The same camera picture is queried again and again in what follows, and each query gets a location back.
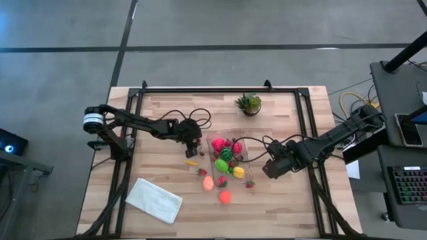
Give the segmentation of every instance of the green toy fruit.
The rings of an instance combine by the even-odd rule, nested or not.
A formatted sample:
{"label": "green toy fruit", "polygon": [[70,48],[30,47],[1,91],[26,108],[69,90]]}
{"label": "green toy fruit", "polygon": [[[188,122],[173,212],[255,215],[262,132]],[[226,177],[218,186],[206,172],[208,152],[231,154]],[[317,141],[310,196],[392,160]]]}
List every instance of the green toy fruit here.
{"label": "green toy fruit", "polygon": [[228,173],[228,164],[226,161],[222,159],[215,160],[215,167],[216,169],[218,169],[218,171],[221,171],[223,173]]}
{"label": "green toy fruit", "polygon": [[230,148],[225,147],[222,149],[220,155],[222,159],[229,161],[233,157],[233,151]]}

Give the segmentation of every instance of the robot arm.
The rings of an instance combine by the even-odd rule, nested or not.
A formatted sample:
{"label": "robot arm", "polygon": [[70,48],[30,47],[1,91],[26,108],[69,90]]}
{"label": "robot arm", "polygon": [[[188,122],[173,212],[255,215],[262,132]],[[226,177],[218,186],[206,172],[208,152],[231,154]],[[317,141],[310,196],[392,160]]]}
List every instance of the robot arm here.
{"label": "robot arm", "polygon": [[318,138],[303,137],[295,142],[290,140],[286,145],[274,140],[267,147],[272,156],[262,168],[269,178],[277,179],[288,171],[299,171],[313,161],[323,163],[335,149],[335,145],[356,132],[373,132],[381,128],[384,117],[370,105],[355,110],[352,115],[337,127]]}
{"label": "robot arm", "polygon": [[[106,113],[114,114],[110,124],[105,122]],[[83,129],[90,134],[98,134],[110,146],[112,159],[126,160],[129,157],[126,139],[118,137],[112,130],[120,126],[146,131],[158,139],[171,139],[186,144],[187,158],[197,155],[196,140],[201,137],[201,129],[193,119],[188,118],[181,122],[177,119],[151,120],[109,105],[88,107],[85,110]]]}

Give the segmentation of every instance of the potted plant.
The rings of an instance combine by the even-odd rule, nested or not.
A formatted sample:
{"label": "potted plant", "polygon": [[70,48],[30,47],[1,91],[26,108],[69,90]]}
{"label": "potted plant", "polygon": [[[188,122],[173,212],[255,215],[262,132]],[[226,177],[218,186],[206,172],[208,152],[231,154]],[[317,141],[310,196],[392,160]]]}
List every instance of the potted plant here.
{"label": "potted plant", "polygon": [[246,116],[255,116],[261,110],[261,99],[256,93],[244,93],[236,104]]}

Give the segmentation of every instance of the plant pot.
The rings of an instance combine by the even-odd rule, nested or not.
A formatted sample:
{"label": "plant pot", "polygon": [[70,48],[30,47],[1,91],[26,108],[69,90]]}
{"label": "plant pot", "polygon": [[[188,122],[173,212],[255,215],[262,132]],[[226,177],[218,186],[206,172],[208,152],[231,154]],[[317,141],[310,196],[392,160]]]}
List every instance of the plant pot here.
{"label": "plant pot", "polygon": [[243,111],[243,113],[248,117],[252,117],[252,116],[257,115],[260,112],[260,110],[261,110],[261,104],[260,104],[260,108],[255,113],[248,113],[247,111]]}

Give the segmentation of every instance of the rgb keyboard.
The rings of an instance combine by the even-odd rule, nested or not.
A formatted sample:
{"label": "rgb keyboard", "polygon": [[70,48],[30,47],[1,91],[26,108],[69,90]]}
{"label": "rgb keyboard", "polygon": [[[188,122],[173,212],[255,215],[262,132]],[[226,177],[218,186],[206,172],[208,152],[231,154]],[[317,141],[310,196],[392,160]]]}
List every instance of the rgb keyboard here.
{"label": "rgb keyboard", "polygon": [[399,204],[427,204],[427,167],[389,167]]}

